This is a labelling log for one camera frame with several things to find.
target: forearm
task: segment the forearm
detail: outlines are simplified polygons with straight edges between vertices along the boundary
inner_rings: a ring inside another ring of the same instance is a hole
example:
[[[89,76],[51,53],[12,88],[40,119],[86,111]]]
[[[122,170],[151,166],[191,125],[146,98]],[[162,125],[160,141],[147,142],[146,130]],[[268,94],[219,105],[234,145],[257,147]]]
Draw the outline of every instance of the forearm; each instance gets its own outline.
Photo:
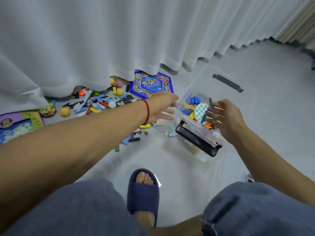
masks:
[[[315,206],[315,183],[279,156],[249,128],[233,143],[254,180],[264,182],[301,202]]]
[[[110,111],[62,121],[1,146],[1,222],[25,212],[54,190],[72,183],[144,123],[137,101]]]

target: dark blue slide sandal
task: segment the dark blue slide sandal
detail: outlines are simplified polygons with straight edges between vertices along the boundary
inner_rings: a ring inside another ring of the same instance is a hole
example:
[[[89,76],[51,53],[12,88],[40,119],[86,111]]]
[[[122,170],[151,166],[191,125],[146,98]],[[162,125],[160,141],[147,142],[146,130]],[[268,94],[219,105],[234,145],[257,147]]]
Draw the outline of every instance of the dark blue slide sandal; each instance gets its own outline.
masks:
[[[151,177],[154,185],[136,183],[137,175],[141,171]],[[154,227],[156,227],[159,201],[160,191],[154,174],[147,169],[135,170],[130,177],[128,185],[127,209],[130,214],[133,214],[135,211],[152,212],[155,215]]]

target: yellow ball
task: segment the yellow ball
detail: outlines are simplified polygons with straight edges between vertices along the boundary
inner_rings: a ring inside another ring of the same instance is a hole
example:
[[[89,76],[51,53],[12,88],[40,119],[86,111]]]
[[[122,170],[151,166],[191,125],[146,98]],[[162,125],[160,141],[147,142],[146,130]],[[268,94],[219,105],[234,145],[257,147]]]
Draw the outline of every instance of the yellow ball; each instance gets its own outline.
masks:
[[[109,80],[111,81],[111,85],[113,86],[115,84],[115,79],[109,78]]]
[[[64,108],[60,109],[60,115],[61,116],[68,117],[68,116],[70,116],[70,114],[71,114],[71,111],[69,108],[64,107]]]
[[[117,89],[116,90],[116,95],[121,96],[124,94],[124,91],[122,89]]]

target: bracelet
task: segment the bracelet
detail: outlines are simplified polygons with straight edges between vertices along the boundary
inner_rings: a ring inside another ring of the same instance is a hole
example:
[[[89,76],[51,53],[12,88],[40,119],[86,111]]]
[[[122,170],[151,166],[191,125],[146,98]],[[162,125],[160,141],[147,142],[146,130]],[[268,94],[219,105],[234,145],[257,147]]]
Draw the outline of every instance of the bracelet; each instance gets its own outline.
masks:
[[[146,103],[146,106],[147,106],[148,116],[146,118],[146,121],[143,124],[143,125],[147,125],[149,117],[150,117],[150,108],[149,108],[148,102],[145,99],[141,99],[141,100],[143,100]]]

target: person's right hand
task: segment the person's right hand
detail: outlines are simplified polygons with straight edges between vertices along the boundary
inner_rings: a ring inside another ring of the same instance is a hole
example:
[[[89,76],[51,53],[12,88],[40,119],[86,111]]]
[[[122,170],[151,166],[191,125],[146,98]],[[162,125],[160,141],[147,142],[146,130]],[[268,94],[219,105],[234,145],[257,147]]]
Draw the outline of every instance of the person's right hand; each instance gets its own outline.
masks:
[[[211,113],[207,116],[211,119],[207,118],[207,122],[220,129],[222,136],[231,144],[237,140],[239,132],[247,127],[239,108],[228,99],[213,102],[208,111]]]

